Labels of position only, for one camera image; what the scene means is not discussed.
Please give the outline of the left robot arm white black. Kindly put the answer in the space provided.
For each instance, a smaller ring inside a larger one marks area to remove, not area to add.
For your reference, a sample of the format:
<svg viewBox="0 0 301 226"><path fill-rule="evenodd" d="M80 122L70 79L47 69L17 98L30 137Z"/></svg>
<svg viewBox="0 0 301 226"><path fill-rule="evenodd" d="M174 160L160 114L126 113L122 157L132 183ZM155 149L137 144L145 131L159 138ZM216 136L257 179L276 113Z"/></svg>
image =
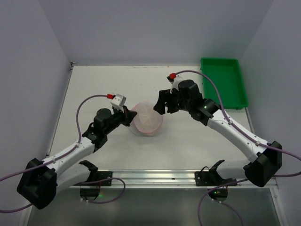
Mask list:
<svg viewBox="0 0 301 226"><path fill-rule="evenodd" d="M126 106L119 110L98 110L80 141L57 155L28 162L17 192L40 210L48 206L57 193L70 186L98 186L102 181L110 180L99 176L98 168L84 158L102 148L114 129L120 125L130 126L136 115L136 111L128 110Z"/></svg>

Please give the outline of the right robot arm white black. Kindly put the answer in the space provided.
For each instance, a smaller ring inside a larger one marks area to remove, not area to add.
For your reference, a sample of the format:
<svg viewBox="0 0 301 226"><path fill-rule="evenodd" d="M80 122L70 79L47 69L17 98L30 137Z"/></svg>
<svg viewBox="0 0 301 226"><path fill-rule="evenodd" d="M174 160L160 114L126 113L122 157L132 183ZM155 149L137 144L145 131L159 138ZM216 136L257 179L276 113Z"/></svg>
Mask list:
<svg viewBox="0 0 301 226"><path fill-rule="evenodd" d="M200 173L202 181L211 186L248 179L258 187L264 187L282 166L282 154L275 149L282 146L274 141L257 137L233 120L215 101L204 98L198 85L192 80L175 79L171 89L159 91L154 111L163 115L186 111L204 126L215 130L246 157L246 161L219 160L208 171Z"/></svg>

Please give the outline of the white mesh laundry bag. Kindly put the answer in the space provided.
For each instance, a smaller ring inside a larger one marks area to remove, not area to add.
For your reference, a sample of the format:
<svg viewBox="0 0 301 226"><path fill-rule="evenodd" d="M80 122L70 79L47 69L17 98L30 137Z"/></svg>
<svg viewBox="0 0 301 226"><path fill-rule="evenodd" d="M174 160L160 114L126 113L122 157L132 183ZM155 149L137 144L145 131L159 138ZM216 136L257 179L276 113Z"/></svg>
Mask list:
<svg viewBox="0 0 301 226"><path fill-rule="evenodd" d="M132 111L137 112L130 124L130 131L136 136L152 137L161 128L163 115L153 110L155 104L147 101L139 102Z"/></svg>

